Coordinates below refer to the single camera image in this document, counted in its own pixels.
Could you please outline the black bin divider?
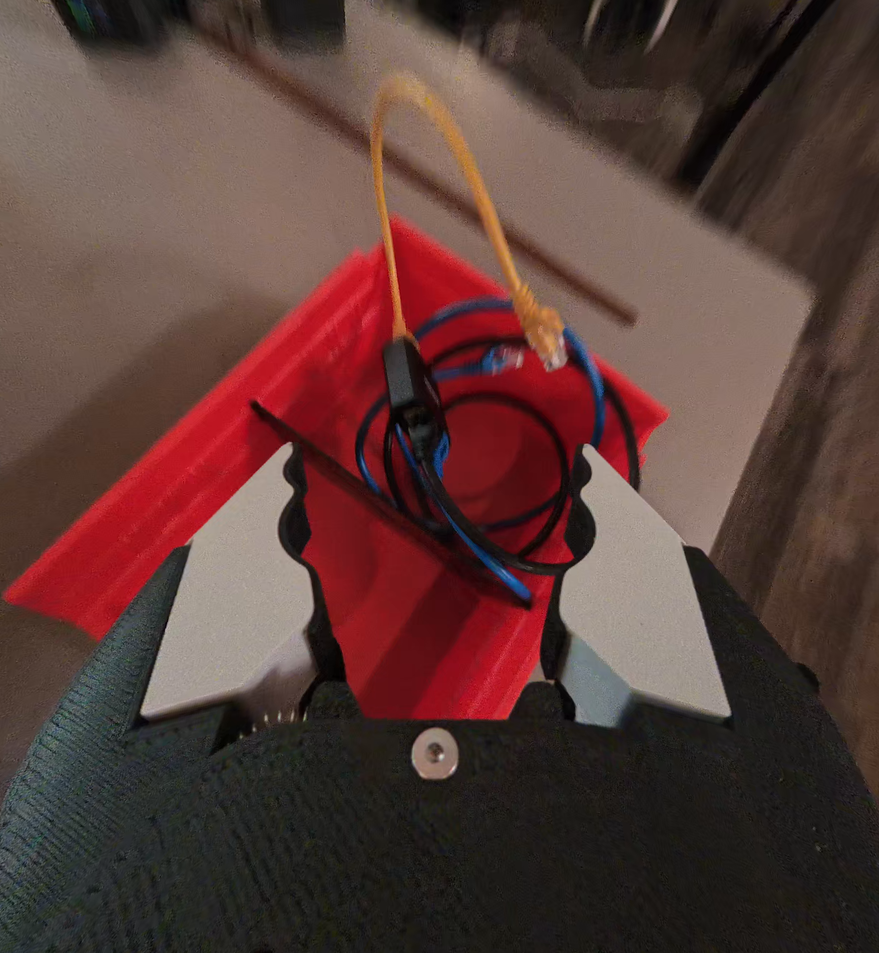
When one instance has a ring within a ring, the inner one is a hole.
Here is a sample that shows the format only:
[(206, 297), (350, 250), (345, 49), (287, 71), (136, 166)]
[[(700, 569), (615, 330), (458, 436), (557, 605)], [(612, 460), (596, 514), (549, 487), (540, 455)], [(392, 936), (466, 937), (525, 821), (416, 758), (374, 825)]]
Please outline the black bin divider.
[(419, 527), (411, 518), (400, 514), (395, 507), (374, 494), (358, 476), (348, 471), (333, 457), (316, 446), (314, 442), (298, 433), (257, 400), (251, 399), (249, 406), (253, 413), (269, 426), (283, 442), (291, 443), (301, 450), (315, 470), (318, 470), (327, 480), (353, 497), (383, 523), (390, 526), (400, 537), (430, 553), (460, 578), (468, 580), (486, 595), (496, 597), (502, 601), (508, 600), (525, 610), (532, 607), (531, 596), (515, 593), (507, 585), (496, 580), (491, 570), (486, 568), (480, 560), (461, 552), (452, 544), (444, 542)]

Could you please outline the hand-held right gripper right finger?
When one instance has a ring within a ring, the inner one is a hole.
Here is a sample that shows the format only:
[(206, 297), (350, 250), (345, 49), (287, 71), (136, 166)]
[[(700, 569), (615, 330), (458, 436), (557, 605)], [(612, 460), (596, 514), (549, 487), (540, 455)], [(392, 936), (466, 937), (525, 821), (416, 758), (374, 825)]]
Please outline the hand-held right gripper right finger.
[(616, 728), (638, 705), (723, 723), (731, 707), (683, 540), (588, 444), (576, 451), (540, 675), (578, 724)]

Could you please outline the red plastic bin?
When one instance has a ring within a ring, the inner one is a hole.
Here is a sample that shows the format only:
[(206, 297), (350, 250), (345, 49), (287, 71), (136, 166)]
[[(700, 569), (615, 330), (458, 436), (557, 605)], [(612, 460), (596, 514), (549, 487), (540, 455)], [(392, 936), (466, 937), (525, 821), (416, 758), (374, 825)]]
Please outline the red plastic bin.
[[(4, 600), (108, 634), (175, 548), (278, 451), (258, 400), (360, 476), (385, 489), (381, 348), (391, 308), (384, 254), (354, 254), (332, 272), (207, 396), (162, 436), (4, 591)], [(561, 460), (592, 436), (590, 386), (574, 365), (523, 369), (442, 385), (452, 437), (447, 478), (466, 514), (513, 552), (559, 562), (568, 503), (551, 517)], [(322, 583), (347, 675), (376, 718), (502, 718), (533, 665), (552, 579), (520, 575), (530, 609), (488, 574), (473, 585), (308, 466), (312, 535), (305, 558)]]

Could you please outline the black ethernet splitter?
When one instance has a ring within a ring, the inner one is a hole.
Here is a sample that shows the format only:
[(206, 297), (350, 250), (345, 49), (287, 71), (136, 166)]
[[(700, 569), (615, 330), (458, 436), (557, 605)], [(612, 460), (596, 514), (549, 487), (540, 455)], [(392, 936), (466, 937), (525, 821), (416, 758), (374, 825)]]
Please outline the black ethernet splitter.
[(448, 427), (429, 367), (416, 343), (407, 337), (385, 345), (382, 361), (391, 426), (406, 438), (416, 459), (433, 456)]

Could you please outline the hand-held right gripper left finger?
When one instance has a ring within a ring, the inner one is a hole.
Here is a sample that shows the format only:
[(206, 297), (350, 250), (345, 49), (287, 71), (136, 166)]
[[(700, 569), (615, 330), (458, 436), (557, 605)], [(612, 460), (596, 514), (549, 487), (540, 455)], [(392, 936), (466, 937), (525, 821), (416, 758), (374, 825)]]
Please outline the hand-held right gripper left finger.
[(285, 444), (195, 533), (140, 715), (229, 705), (250, 724), (301, 717), (314, 688), (345, 682), (319, 572), (301, 448)]

